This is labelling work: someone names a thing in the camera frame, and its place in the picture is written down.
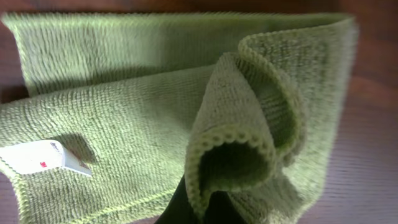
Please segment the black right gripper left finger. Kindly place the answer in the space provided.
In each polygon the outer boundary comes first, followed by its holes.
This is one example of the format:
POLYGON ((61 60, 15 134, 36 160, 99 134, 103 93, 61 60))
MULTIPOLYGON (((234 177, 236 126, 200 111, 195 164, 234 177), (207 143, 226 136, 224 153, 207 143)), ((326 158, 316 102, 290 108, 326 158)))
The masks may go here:
POLYGON ((198 224, 198 218, 191 207, 183 175, 167 208, 155 224, 198 224))

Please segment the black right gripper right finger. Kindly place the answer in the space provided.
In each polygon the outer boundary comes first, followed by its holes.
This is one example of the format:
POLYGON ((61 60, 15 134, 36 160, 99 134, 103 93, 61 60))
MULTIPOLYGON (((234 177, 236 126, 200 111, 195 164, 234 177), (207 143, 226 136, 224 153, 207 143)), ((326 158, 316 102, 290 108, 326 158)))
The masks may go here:
POLYGON ((246 224, 226 192, 211 195, 203 221, 205 224, 246 224))

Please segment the light green microfiber cloth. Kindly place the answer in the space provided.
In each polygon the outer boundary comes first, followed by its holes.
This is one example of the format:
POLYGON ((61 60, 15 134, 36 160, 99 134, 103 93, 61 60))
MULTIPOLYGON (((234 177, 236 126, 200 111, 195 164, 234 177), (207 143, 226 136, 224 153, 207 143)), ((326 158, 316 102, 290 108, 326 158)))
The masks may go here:
POLYGON ((21 223, 161 215, 182 176, 199 223, 226 192, 246 223, 320 198, 358 27, 351 15, 3 15, 23 100, 1 105, 21 223))

